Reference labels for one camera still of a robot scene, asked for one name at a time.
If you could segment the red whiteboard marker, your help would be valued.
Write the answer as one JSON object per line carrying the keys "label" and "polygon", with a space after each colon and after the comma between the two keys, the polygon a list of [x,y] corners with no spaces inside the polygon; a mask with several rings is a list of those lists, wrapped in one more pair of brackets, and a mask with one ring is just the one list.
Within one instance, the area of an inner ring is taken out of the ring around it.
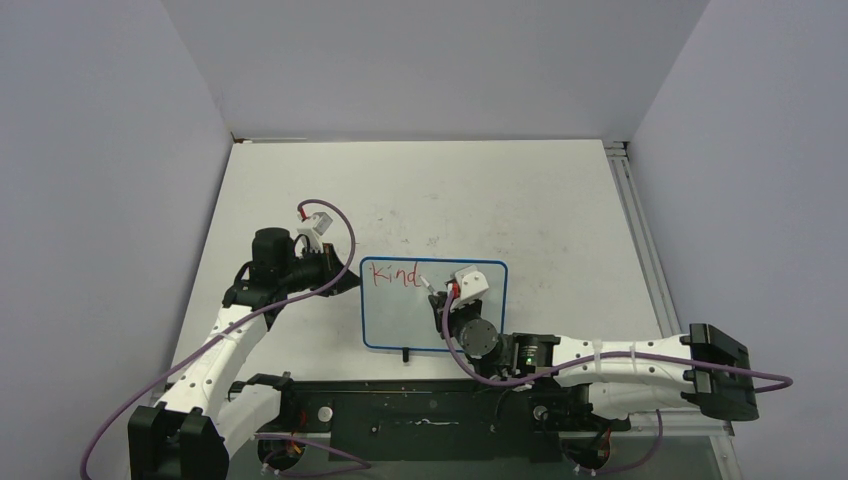
{"label": "red whiteboard marker", "polygon": [[437,294],[437,293],[436,293],[435,288],[434,288],[434,287],[432,286],[432,284],[431,284],[431,283],[430,283],[430,282],[429,282],[429,281],[425,278],[425,276],[424,276],[424,275],[419,275],[419,279],[420,279],[420,281],[421,281],[422,285],[423,285],[423,286],[427,289],[427,291],[429,292],[429,294],[430,294],[430,295],[436,295],[436,294]]}

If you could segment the blue framed whiteboard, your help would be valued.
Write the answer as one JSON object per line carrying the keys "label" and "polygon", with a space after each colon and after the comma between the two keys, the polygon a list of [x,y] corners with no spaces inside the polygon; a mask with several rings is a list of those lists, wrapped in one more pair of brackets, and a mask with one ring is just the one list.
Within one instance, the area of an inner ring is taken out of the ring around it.
{"label": "blue framed whiteboard", "polygon": [[445,351],[428,301],[432,290],[443,291],[453,274],[475,267],[488,282],[481,297],[481,316],[504,331],[509,269],[501,260],[367,256],[360,261],[362,340],[384,350]]}

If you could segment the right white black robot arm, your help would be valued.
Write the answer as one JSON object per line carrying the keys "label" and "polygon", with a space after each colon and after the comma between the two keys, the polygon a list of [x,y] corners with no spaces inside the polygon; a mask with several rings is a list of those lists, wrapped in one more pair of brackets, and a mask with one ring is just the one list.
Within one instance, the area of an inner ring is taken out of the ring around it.
{"label": "right white black robot arm", "polygon": [[565,411],[579,428],[672,408],[695,407],[725,421],[759,417],[748,349],[713,325],[693,323],[682,335],[631,342],[502,334],[483,319],[479,300],[461,304],[440,291],[428,302],[437,333],[471,378],[510,389],[576,388]]}

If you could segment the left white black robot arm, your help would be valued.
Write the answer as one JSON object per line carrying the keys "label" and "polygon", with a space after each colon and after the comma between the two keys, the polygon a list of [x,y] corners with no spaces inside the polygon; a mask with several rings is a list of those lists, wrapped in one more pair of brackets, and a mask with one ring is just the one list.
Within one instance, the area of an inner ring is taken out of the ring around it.
{"label": "left white black robot arm", "polygon": [[138,407],[128,426],[133,479],[224,479],[233,455],[263,424],[282,431],[298,416],[296,400],[250,391],[228,404],[227,395],[247,357],[285,305],[301,297],[329,297],[359,286],[348,262],[321,237],[327,220],[313,215],[291,237],[282,228],[256,232],[252,258],[225,292],[204,345],[178,368],[178,378],[152,407]]}

